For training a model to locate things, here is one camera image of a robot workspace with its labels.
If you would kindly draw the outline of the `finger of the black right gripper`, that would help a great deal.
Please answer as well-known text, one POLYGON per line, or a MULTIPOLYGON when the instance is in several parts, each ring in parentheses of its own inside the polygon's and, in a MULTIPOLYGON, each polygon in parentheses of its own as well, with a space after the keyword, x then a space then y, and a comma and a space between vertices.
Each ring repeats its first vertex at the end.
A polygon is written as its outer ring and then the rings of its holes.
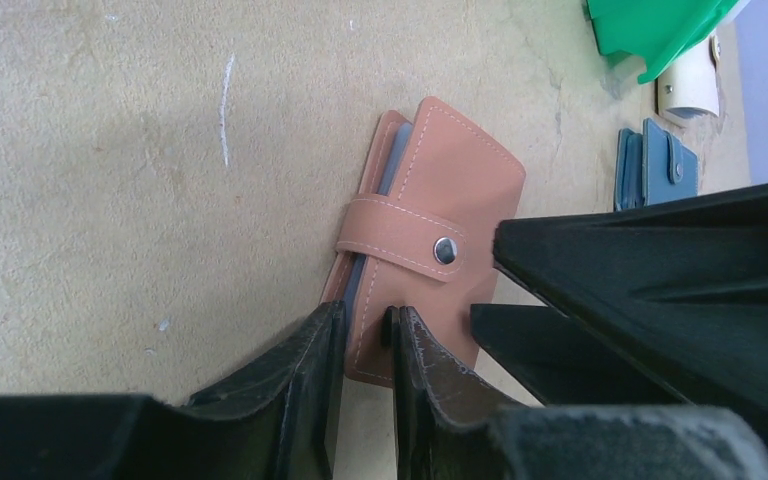
POLYGON ((768 445, 768 184, 506 220, 493 255, 671 395, 733 410, 768 445))
POLYGON ((474 304, 470 321, 478 345, 543 404, 682 402, 549 307, 474 304))

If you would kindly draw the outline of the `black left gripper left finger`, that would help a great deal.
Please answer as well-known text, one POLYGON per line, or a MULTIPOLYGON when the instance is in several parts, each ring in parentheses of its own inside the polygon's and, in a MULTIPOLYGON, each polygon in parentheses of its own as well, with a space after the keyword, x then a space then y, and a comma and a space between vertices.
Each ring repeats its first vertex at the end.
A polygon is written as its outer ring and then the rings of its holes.
POLYGON ((324 303, 180 406, 0 396, 0 479, 330 479, 346 337, 344 304, 324 303))

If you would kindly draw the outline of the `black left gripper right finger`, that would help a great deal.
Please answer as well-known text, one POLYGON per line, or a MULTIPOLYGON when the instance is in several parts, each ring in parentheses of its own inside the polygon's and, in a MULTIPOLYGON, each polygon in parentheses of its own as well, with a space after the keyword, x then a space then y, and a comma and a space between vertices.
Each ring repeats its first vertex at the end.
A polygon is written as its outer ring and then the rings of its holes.
POLYGON ((529 407, 456 359, 411 307, 383 318, 401 479, 768 479, 768 452, 717 407, 529 407))

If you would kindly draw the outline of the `pink leather card holder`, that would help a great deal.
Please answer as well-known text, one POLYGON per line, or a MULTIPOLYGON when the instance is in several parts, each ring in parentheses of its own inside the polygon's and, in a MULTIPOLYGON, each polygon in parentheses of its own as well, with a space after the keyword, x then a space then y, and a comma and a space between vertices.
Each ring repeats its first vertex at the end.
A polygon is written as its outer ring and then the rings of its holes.
POLYGON ((380 117, 322 293, 346 305, 348 378, 391 385, 391 306, 415 308, 443 347, 475 364, 470 308, 493 298, 494 232, 516 213, 525 178, 519 160, 436 97, 413 118, 380 117))

